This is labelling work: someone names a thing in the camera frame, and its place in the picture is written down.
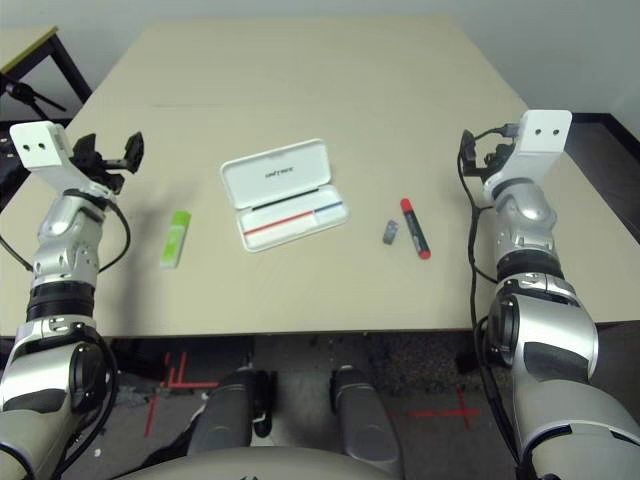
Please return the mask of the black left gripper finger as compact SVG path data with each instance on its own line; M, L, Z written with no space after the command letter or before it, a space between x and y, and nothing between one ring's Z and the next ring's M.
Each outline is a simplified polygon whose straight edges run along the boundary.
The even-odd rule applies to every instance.
M131 135L125 145L125 169L135 174L144 156L144 139L141 132Z
M75 163L93 163L98 158L95 148L96 134L91 133L79 138L73 146Z

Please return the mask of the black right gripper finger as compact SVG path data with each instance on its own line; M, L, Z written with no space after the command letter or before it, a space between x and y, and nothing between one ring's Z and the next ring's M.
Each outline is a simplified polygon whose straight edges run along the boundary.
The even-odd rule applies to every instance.
M476 174L476 140L474 134L469 130L464 130L461 136L459 147L459 161L463 175Z

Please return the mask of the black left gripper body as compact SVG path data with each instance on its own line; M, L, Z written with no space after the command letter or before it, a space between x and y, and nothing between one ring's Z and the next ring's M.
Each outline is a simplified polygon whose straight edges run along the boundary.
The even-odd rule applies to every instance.
M107 187L113 193L121 192L124 177L121 174L109 173L100 153L75 152L72 163L90 180Z

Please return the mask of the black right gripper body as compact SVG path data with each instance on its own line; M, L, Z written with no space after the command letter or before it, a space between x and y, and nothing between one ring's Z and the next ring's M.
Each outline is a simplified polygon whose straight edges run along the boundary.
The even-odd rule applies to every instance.
M478 168L478 176L480 178L489 178L498 173L504 167L506 161L510 157L510 145L498 144L493 152L484 157L484 167Z

